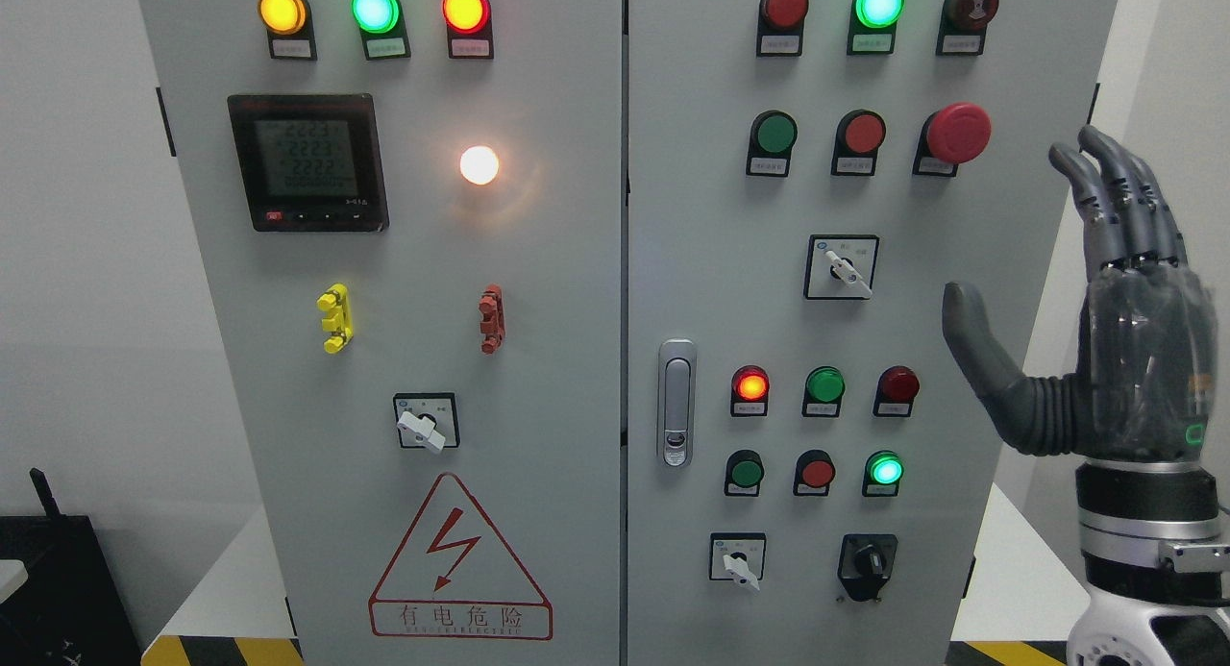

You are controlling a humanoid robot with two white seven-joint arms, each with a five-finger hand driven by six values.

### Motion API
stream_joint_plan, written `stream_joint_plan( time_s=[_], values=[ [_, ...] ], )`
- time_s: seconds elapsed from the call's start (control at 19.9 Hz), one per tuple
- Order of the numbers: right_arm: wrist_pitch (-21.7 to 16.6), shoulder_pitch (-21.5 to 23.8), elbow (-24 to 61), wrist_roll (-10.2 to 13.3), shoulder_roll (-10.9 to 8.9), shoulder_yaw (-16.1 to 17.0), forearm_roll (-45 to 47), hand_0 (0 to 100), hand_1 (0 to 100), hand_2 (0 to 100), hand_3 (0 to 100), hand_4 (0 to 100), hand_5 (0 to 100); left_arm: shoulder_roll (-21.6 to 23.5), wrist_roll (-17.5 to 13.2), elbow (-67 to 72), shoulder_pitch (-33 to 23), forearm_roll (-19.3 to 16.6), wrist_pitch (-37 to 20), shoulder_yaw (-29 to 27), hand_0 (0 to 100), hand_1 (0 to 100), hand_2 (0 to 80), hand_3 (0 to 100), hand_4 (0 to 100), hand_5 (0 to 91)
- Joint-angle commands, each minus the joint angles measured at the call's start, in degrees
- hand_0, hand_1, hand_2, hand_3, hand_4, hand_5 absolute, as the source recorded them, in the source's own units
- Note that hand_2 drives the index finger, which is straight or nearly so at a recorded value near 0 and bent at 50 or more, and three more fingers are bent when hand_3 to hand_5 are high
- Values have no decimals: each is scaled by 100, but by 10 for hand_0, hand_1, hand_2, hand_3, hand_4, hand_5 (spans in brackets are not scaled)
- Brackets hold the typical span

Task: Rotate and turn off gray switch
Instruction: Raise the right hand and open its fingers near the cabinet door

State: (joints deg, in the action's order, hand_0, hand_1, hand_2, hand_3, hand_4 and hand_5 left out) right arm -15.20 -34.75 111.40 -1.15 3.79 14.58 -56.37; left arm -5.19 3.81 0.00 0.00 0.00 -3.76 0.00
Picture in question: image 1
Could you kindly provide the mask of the gray robotic hand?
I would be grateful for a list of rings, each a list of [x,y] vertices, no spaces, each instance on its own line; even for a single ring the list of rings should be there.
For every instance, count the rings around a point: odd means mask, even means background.
[[[1199,460],[1216,404],[1216,309],[1157,180],[1093,126],[1050,145],[1084,224],[1079,358],[1030,377],[990,332],[975,286],[950,282],[942,334],[1002,442],[1025,455]]]

